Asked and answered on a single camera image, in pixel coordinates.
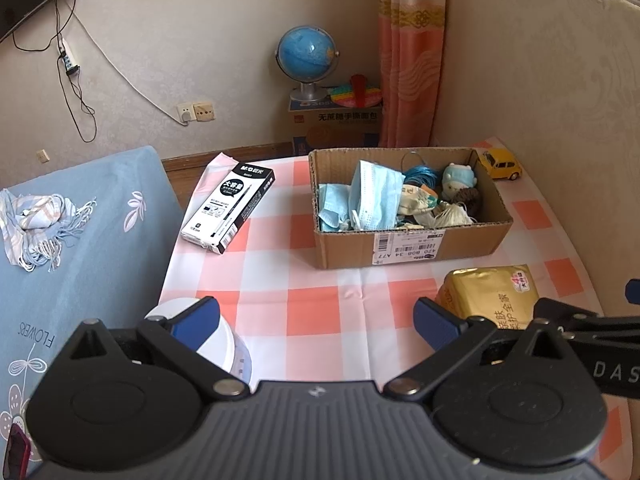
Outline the cream tassel bundle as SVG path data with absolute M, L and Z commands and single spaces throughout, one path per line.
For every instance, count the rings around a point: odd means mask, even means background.
M 434 209 L 415 214 L 414 221 L 425 229 L 449 229 L 455 226 L 472 226 L 476 222 L 462 203 L 441 202 Z

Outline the brown scrunchie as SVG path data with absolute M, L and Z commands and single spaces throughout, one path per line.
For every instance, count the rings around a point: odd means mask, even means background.
M 462 188 L 452 202 L 463 207 L 470 217 L 475 218 L 482 211 L 483 196 L 477 188 Z

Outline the small plush doll blue hat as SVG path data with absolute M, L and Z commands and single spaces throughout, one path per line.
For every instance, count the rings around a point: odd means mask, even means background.
M 451 203 L 456 195 L 466 188 L 475 188 L 477 177 L 472 167 L 469 165 L 459 165 L 454 162 L 442 172 L 442 196 L 443 200 Z

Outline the blue face mask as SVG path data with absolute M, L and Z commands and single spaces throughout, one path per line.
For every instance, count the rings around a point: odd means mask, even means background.
M 360 160 L 348 198 L 350 223 L 355 231 L 387 231 L 396 226 L 405 177 L 397 170 Z

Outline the blue face mask pack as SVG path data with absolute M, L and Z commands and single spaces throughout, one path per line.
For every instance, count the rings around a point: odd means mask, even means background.
M 319 185 L 320 229 L 322 232 L 347 232 L 352 229 L 349 217 L 350 185 L 322 183 Z

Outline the turquoise brocade sachet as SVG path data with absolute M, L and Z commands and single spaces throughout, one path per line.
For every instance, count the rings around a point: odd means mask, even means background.
M 425 214 L 427 211 L 433 210 L 438 202 L 439 198 L 436 194 L 425 191 L 420 186 L 404 184 L 401 189 L 397 213 L 404 217 Z

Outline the clear jar white lid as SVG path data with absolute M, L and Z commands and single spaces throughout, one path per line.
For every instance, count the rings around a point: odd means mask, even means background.
M 171 299 L 145 317 L 164 318 L 171 336 L 225 372 L 250 383 L 250 352 L 222 316 L 214 297 Z

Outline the cardboard box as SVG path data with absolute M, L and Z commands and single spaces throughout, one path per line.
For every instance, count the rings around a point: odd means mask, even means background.
M 488 256 L 513 224 L 472 148 L 328 148 L 308 162 L 321 269 Z

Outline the striped fringed scarf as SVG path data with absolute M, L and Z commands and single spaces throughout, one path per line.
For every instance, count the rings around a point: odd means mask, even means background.
M 12 266 L 32 272 L 40 266 L 56 270 L 63 249 L 78 240 L 91 219 L 96 200 L 76 206 L 68 197 L 14 195 L 1 191 L 1 234 Z

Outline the yellow toy car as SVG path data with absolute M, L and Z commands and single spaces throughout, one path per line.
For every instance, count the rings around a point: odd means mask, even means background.
M 488 148 L 480 161 L 492 180 L 518 180 L 523 170 L 516 157 L 506 148 Z

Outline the brown storage carton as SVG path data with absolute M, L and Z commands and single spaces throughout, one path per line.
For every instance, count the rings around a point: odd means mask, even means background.
M 382 126 L 382 106 L 349 108 L 328 96 L 317 102 L 288 103 L 296 156 L 322 148 L 375 148 Z

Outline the rainbow pop toy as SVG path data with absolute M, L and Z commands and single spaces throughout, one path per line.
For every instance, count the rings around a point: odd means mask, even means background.
M 348 84 L 341 84 L 329 90 L 331 101 L 341 107 L 367 108 L 382 102 L 383 93 L 380 88 L 371 86 L 369 79 L 361 74 L 352 75 Z

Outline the blue globe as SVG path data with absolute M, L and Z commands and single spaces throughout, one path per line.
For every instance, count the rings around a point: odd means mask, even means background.
M 291 91 L 293 102 L 318 102 L 329 94 L 321 81 L 337 68 L 340 51 L 333 37 L 319 26 L 289 29 L 279 40 L 274 58 L 288 78 L 297 82 Z

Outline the pink orange curtain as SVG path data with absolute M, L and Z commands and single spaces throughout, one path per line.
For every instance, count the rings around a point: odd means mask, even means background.
M 384 148 L 430 142 L 446 27 L 446 0 L 378 0 Z

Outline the wall socket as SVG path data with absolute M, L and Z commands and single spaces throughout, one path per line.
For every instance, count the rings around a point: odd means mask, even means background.
M 184 123 L 211 122 L 215 119 L 215 111 L 212 102 L 180 103 L 176 106 L 178 117 Z

